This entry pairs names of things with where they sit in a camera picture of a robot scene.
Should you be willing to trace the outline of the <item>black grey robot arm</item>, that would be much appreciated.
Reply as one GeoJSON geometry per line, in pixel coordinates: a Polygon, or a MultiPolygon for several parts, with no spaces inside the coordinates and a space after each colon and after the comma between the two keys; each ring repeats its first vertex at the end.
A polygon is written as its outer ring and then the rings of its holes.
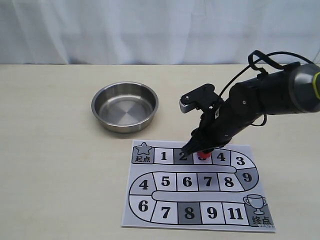
{"type": "Polygon", "coordinates": [[[210,153],[227,145],[239,132],[264,115],[317,113],[320,110],[320,68],[294,62],[274,73],[238,82],[223,100],[206,83],[179,100],[182,113],[201,110],[199,126],[182,147],[185,156],[210,153]]]}

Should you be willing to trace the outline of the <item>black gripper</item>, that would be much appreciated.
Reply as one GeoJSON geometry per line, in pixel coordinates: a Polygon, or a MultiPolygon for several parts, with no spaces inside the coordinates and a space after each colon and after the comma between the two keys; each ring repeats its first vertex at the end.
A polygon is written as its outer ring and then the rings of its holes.
{"type": "Polygon", "coordinates": [[[187,157],[197,152],[211,153],[264,115],[295,114],[290,87],[296,66],[271,74],[260,73],[256,78],[236,83],[227,100],[203,112],[199,126],[181,148],[187,157]]]}

